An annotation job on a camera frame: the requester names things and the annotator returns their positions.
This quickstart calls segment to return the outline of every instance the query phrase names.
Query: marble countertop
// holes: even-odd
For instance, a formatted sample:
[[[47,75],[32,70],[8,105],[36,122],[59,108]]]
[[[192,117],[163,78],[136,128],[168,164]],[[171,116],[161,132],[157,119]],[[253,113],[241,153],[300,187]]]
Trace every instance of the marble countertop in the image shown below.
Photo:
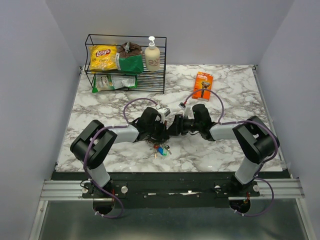
[[[212,90],[224,103],[222,122],[246,120],[258,116],[269,126],[253,71],[247,65],[167,65],[165,93],[138,91],[102,91],[92,93],[87,76],[82,73],[74,100],[70,120],[62,143],[56,170],[58,172],[83,172],[83,165],[70,152],[70,145],[82,130],[94,119],[106,126],[124,125],[123,107],[130,100],[147,97],[162,106],[168,106],[171,114],[182,113],[178,104],[192,92],[197,72],[212,74]],[[209,102],[190,99],[192,106],[203,103],[209,109],[213,121],[221,114],[221,105],[215,96]],[[129,120],[138,118],[148,101],[134,102],[127,110]],[[108,172],[226,172],[236,171],[244,154],[236,140],[206,141],[199,134],[171,137],[167,143],[172,155],[158,154],[157,159],[145,141],[114,144],[104,165]],[[268,162],[263,171],[282,171],[279,156]]]

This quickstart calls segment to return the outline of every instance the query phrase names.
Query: chip bag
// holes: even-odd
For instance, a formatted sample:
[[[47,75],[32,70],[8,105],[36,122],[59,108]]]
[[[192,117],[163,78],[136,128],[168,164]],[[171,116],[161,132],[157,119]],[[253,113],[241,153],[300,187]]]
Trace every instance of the chip bag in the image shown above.
[[[89,47],[91,51],[91,71],[109,71],[117,69],[117,47],[112,45],[95,45]]]

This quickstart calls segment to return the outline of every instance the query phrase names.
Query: wire rack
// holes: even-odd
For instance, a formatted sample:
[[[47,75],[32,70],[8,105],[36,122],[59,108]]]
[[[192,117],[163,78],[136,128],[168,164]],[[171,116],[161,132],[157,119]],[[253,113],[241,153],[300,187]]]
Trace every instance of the wire rack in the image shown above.
[[[155,36],[155,45],[160,50],[160,68],[154,72],[148,71],[146,68],[145,49],[150,42],[148,38],[149,36],[89,34],[85,40],[86,60],[84,72],[91,86],[94,87],[93,79],[95,75],[125,76],[126,74],[119,70],[91,71],[91,52],[89,47],[94,45],[113,45],[118,47],[125,42],[132,42],[142,47],[144,70],[142,73],[136,74],[136,88],[124,87],[117,90],[165,93],[167,37]]]

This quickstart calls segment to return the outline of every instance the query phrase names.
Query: white wall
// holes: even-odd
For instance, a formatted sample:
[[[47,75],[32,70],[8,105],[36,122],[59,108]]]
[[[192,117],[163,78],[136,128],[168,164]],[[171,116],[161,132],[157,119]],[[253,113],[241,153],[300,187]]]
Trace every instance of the white wall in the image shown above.
[[[0,239],[26,240],[79,68],[44,0],[2,2],[0,32]]]
[[[167,37],[169,64],[257,64],[293,0],[46,0],[78,64],[88,34]]]
[[[320,238],[320,1],[295,0],[258,65],[284,158]]]

